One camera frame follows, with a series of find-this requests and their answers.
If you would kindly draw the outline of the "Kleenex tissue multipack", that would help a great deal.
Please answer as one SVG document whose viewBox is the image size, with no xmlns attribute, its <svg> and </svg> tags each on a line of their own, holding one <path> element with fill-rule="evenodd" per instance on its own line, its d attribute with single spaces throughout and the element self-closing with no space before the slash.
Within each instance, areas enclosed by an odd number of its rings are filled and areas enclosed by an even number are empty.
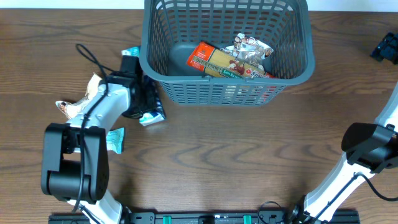
<svg viewBox="0 0 398 224">
<path fill-rule="evenodd" d="M 143 73 L 143 85 L 146 93 L 149 93 L 149 98 L 155 101 L 154 109 L 150 109 L 149 112 L 145 112 L 139 119 L 139 122 L 143 126 L 155 124 L 166 120 L 165 111 L 162 102 L 159 98 L 159 93 L 155 81 L 151 79 L 146 73 Z"/>
</svg>

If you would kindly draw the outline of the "teal snack bar wrapper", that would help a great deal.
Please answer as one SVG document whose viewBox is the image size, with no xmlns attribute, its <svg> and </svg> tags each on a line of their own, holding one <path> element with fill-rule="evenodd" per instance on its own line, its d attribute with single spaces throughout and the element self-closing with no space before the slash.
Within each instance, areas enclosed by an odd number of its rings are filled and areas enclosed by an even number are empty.
<svg viewBox="0 0 398 224">
<path fill-rule="evenodd" d="M 114 129 L 106 135 L 106 148 L 116 154 L 121 154 L 124 149 L 124 128 Z"/>
</svg>

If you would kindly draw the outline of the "orange San Remo pasta pack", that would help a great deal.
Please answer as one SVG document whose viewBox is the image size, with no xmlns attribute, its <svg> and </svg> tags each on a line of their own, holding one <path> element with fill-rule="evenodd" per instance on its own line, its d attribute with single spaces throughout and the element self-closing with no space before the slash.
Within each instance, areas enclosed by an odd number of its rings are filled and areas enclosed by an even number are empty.
<svg viewBox="0 0 398 224">
<path fill-rule="evenodd" d="M 244 60 L 233 57 L 205 42 L 200 42 L 187 65 L 216 78 L 275 78 Z"/>
</svg>

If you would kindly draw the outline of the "white brown snack bag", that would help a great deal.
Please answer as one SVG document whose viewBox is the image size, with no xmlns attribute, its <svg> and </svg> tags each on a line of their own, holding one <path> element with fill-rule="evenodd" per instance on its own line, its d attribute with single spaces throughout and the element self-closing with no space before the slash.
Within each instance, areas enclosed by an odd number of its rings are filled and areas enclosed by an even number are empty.
<svg viewBox="0 0 398 224">
<path fill-rule="evenodd" d="M 262 63 L 274 49 L 260 40 L 238 33 L 234 38 L 234 44 L 222 48 L 221 51 L 264 70 Z"/>
</svg>

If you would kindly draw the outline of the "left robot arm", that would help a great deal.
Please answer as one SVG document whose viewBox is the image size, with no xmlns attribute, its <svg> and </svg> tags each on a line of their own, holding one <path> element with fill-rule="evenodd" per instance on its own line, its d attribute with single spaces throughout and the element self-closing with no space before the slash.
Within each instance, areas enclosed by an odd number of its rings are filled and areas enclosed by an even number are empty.
<svg viewBox="0 0 398 224">
<path fill-rule="evenodd" d="M 108 190 L 106 138 L 120 116 L 143 126 L 164 118 L 154 81 L 138 72 L 93 74 L 80 101 L 56 105 L 68 121 L 44 132 L 41 190 L 82 211 L 88 223 L 132 223 L 130 209 Z"/>
</svg>

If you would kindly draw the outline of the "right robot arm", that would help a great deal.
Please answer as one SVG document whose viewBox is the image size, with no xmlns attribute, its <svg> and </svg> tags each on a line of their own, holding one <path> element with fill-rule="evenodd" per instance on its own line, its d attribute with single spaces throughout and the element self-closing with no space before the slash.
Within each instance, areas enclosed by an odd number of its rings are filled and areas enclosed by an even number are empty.
<svg viewBox="0 0 398 224">
<path fill-rule="evenodd" d="M 363 182 L 397 167 L 397 91 L 373 123 L 353 123 L 341 142 L 336 166 L 295 206 L 290 223 L 328 223 Z"/>
</svg>

